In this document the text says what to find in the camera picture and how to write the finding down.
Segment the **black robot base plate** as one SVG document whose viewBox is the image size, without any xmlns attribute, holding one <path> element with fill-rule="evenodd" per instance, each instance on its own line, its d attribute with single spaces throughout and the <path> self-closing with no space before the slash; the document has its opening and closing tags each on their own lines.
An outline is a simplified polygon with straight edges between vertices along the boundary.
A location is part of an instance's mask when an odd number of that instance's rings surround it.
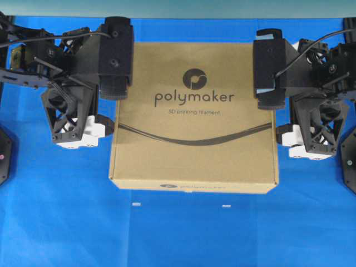
<svg viewBox="0 0 356 267">
<path fill-rule="evenodd" d="M 355 194 L 355 128 L 341 144 L 341 161 L 343 182 L 345 186 Z"/>
</svg>

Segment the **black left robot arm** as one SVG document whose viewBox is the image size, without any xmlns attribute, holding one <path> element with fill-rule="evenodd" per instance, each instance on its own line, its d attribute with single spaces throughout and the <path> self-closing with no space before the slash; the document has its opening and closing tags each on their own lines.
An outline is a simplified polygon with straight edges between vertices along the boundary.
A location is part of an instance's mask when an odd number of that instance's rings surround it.
<svg viewBox="0 0 356 267">
<path fill-rule="evenodd" d="M 133 28 L 129 18 L 107 17 L 95 31 L 81 27 L 55 35 L 1 14 L 1 82 L 96 86 L 101 98 L 125 99 L 133 77 Z"/>
</svg>

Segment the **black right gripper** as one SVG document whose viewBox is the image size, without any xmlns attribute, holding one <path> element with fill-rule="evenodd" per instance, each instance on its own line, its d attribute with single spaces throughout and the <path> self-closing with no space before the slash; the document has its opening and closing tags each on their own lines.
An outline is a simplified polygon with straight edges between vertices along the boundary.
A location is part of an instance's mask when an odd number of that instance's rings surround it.
<svg viewBox="0 0 356 267">
<path fill-rule="evenodd" d="M 256 32 L 253 43 L 253 81 L 258 108 L 280 110 L 285 108 L 286 96 L 309 88 L 309 63 L 303 55 L 278 78 L 274 76 L 299 56 L 299 52 L 283 38 L 281 29 L 265 28 Z"/>
</svg>

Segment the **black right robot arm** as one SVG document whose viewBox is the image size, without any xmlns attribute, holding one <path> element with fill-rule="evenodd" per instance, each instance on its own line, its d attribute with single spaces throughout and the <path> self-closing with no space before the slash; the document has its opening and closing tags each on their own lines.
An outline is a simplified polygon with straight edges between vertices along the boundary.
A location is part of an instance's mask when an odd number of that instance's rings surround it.
<svg viewBox="0 0 356 267">
<path fill-rule="evenodd" d="M 295 48 L 279 29 L 258 35 L 251 44 L 136 44 L 134 82 L 121 110 L 281 110 L 292 97 L 314 106 L 355 97 L 355 43 L 330 48 L 301 39 Z"/>
</svg>

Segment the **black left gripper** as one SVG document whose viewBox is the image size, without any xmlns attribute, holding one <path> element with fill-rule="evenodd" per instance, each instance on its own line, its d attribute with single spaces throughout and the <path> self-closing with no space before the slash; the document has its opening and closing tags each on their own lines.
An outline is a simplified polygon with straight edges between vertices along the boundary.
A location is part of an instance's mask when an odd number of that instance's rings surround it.
<svg viewBox="0 0 356 267">
<path fill-rule="evenodd" d="M 111 16 L 72 56 L 67 76 L 84 83 L 100 84 L 100 96 L 106 100 L 127 98 L 132 83 L 134 29 L 127 17 Z"/>
</svg>

